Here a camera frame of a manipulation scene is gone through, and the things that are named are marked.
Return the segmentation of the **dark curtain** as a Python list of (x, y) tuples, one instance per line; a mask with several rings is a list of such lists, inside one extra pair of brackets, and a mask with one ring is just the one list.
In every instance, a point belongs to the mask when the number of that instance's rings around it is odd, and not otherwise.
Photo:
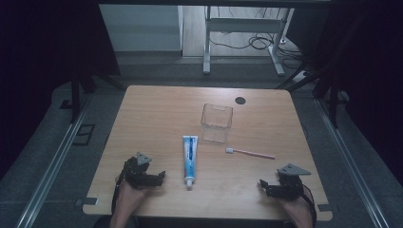
[(293, 40), (320, 70), (314, 91), (349, 96), (346, 110), (403, 182), (403, 0), (329, 0), (297, 9)]
[(77, 78), (120, 73), (101, 0), (0, 0), (0, 180), (50, 106)]

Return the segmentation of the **black metal stand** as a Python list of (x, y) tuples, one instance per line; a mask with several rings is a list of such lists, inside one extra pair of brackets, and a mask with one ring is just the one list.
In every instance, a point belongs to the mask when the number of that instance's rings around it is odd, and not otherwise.
[(285, 89), (289, 92), (295, 91), (307, 84), (318, 80), (317, 85), (313, 90), (313, 95), (317, 99), (322, 99), (327, 92), (330, 92), (329, 95), (329, 110), (328, 110), (328, 118), (331, 122), (332, 126), (338, 128), (338, 124), (336, 121), (336, 112), (338, 105), (338, 91), (339, 86), (337, 82), (336, 72), (333, 66), (324, 66), (319, 70), (309, 73), (307, 76), (302, 78), (297, 83), (290, 85), (290, 83), (299, 75), (307, 67), (306, 63), (300, 64), (297, 69), (280, 85), (277, 86), (277, 89)]
[[(108, 84), (116, 87), (121, 91), (126, 90), (126, 85), (114, 79), (113, 75), (97, 75), (97, 78), (104, 80)], [(74, 68), (71, 72), (71, 122), (74, 123), (81, 113), (81, 100), (80, 100), (80, 87), (83, 88), (85, 93), (92, 94), (96, 91), (95, 81), (92, 76), (85, 75), (85, 73)]]

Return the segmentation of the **person's right hand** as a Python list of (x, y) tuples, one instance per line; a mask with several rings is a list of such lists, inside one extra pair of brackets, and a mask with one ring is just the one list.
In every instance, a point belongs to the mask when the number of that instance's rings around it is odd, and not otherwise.
[(287, 215), (291, 220), (293, 219), (312, 220), (309, 204), (302, 197), (299, 197), (298, 199), (292, 201), (280, 199), (278, 202), (283, 207), (283, 209), (285, 210), (285, 212), (287, 213)]

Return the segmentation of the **white desk frame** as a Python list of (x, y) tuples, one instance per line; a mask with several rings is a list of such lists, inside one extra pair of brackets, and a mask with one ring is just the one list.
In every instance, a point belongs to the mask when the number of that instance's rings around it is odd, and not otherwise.
[(267, 33), (274, 34), (274, 44), (267, 48), (278, 76), (285, 72), (278, 58), (279, 44), (285, 31), (290, 9), (285, 9), (280, 19), (263, 18), (229, 18), (211, 17), (211, 7), (207, 6), (205, 12), (205, 42), (203, 50), (202, 72), (210, 73), (210, 34), (212, 32), (240, 32), (240, 33)]

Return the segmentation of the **metal floor rail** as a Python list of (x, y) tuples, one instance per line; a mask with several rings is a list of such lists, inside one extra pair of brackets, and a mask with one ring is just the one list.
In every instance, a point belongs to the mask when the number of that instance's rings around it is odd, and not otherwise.
[(319, 109), (321, 118), (325, 123), (328, 131), (330, 132), (331, 138), (333, 139), (337, 151), (339, 152), (341, 159), (343, 160), (346, 169), (352, 179), (355, 189), (360, 196), (365, 209), (367, 210), (370, 219), (372, 220), (375, 228), (389, 228), (388, 222), (385, 220), (384, 215), (379, 208), (374, 193), (370, 189), (367, 182), (364, 180), (351, 152), (342, 138), (339, 130), (334, 127), (328, 117), (328, 111), (325, 103), (320, 100), (315, 100), (317, 107)]
[(71, 123), (67, 129), (63, 140), (55, 152), (45, 174), (40, 179), (35, 190), (33, 191), (24, 211), (17, 220), (14, 228), (31, 228), (34, 221), (45, 202), (46, 197), (64, 163), (68, 150), (71, 148), (72, 142), (86, 116), (88, 107), (92, 100), (92, 95), (86, 95), (79, 106), (78, 117)]

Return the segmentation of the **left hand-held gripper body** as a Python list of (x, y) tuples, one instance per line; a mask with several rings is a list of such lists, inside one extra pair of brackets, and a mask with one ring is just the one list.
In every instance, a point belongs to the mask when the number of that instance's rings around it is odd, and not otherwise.
[(152, 159), (145, 154), (138, 152), (135, 157), (128, 159), (124, 164), (123, 174), (125, 180), (133, 187), (151, 187), (157, 175), (146, 173)]

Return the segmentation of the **person's left hand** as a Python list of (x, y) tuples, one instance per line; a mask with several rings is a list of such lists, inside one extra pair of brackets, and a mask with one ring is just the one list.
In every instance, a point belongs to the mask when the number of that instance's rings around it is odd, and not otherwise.
[(149, 188), (136, 189), (133, 188), (126, 180), (122, 180), (120, 184), (119, 196), (116, 202), (116, 209), (135, 211), (141, 202), (150, 192)]

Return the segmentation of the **clear plastic container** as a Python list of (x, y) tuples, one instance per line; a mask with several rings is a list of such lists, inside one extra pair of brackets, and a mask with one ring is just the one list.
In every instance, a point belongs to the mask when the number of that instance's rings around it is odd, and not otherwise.
[(206, 141), (225, 143), (232, 126), (233, 108), (217, 104), (205, 104), (201, 114), (202, 138)]

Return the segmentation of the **pink toothbrush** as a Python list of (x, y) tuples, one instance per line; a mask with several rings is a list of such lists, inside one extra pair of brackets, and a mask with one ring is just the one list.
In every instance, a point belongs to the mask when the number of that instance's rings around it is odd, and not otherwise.
[(241, 154), (244, 154), (244, 155), (248, 155), (248, 156), (252, 156), (252, 157), (258, 157), (258, 158), (265, 158), (265, 159), (269, 159), (269, 160), (274, 160), (276, 158), (273, 155), (261, 154), (261, 153), (245, 151), (245, 150), (239, 150), (239, 149), (235, 149), (235, 148), (232, 148), (232, 147), (226, 147), (225, 152), (229, 153), (229, 154), (241, 153)]

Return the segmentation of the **blue white toothpaste tube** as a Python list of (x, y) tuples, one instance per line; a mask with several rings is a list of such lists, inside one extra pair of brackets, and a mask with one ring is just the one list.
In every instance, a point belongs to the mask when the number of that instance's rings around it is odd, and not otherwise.
[(184, 183), (191, 190), (196, 179), (198, 136), (183, 136)]

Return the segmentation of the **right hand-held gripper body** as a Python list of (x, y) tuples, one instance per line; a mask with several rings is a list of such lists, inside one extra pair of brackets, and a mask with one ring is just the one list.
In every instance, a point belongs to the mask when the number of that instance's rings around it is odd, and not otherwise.
[(311, 172), (294, 164), (287, 164), (278, 170), (279, 185), (273, 189), (278, 191), (278, 199), (296, 200), (303, 192), (301, 176), (310, 175)]

